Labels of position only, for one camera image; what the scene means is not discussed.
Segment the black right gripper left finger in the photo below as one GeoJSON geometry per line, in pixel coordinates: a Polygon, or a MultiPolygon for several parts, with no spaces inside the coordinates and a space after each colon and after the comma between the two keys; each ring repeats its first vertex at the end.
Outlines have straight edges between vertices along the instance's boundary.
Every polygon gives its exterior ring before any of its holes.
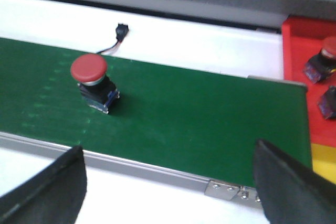
{"type": "Polygon", "coordinates": [[[1,223],[75,223],[87,192],[82,146],[74,146],[1,197],[1,223]]]}

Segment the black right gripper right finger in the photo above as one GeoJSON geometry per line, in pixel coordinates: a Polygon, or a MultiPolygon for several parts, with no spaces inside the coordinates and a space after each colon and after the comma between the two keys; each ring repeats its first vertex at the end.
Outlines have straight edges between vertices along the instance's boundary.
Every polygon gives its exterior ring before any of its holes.
{"type": "Polygon", "coordinates": [[[269,141],[256,142],[253,177],[270,223],[335,223],[335,184],[269,141]]]}

